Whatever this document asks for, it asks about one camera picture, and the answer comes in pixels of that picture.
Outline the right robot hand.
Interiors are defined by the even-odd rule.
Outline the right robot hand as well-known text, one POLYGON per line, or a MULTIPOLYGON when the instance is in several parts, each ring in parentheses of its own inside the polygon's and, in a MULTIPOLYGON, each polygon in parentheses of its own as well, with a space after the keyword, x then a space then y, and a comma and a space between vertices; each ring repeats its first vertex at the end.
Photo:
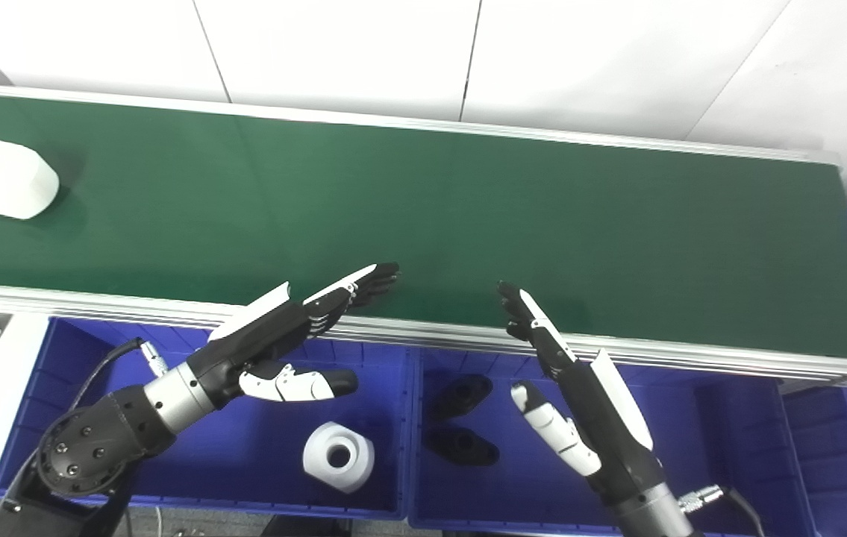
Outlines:
POLYGON ((535 351, 540 370, 559 389, 570 416, 563 417, 533 382, 513 383, 510 395, 522 417, 570 469, 610 507, 658 503, 666 475, 654 452, 647 421, 604 349, 586 361, 529 292, 501 281, 506 333, 535 351))

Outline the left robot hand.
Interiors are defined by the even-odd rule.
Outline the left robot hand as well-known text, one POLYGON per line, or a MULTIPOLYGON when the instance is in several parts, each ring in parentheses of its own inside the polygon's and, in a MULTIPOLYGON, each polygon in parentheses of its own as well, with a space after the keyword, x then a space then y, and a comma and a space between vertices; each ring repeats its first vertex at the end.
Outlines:
POLYGON ((354 308, 385 295, 399 277, 394 262, 373 264, 341 278, 304 301, 284 283, 213 330, 187 358, 196 383, 217 410, 242 395, 267 401, 325 401, 355 393, 354 371, 296 371, 282 358, 325 334, 354 308))

